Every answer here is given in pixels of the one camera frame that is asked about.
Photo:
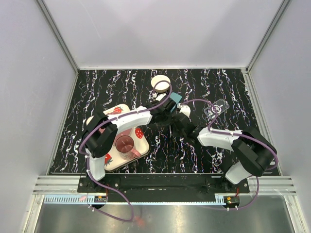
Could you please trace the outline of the phone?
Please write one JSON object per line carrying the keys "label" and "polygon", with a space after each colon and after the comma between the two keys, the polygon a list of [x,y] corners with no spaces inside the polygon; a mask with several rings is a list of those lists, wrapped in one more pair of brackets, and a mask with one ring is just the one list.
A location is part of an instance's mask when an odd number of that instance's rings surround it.
{"label": "phone", "polygon": [[172,92],[170,95],[170,98],[174,101],[174,107],[171,109],[171,113],[172,113],[176,109],[178,103],[181,101],[182,96],[175,92]]}

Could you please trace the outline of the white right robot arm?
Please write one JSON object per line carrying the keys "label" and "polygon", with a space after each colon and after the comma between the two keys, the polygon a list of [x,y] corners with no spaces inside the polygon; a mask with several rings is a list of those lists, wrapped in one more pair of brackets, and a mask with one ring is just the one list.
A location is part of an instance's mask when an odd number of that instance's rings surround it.
{"label": "white right robot arm", "polygon": [[196,126],[184,113],[173,116],[172,124],[173,135],[184,138],[188,143],[234,152],[238,162],[225,172],[220,181],[225,192],[234,191],[242,180],[251,176],[261,177],[278,165],[276,149],[254,128],[229,131]]}

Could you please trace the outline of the clear transparent phone case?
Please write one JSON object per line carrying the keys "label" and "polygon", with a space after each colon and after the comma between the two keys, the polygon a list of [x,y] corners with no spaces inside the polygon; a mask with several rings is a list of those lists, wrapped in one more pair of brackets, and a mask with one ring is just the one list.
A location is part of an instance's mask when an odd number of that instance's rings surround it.
{"label": "clear transparent phone case", "polygon": [[229,109],[229,104],[224,99],[219,99],[215,101],[212,106],[208,106],[204,109],[205,115],[209,119],[214,119],[216,116],[224,113],[226,110]]}

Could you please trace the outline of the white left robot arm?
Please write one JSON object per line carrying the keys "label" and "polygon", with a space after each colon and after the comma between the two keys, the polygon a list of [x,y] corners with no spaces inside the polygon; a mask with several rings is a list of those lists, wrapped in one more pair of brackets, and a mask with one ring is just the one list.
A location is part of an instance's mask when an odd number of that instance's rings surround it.
{"label": "white left robot arm", "polygon": [[124,132],[149,124],[165,123],[172,116],[179,101],[163,96],[136,109],[123,113],[95,113],[86,121],[79,153],[87,160],[88,187],[94,192],[104,189],[105,156],[109,154]]}

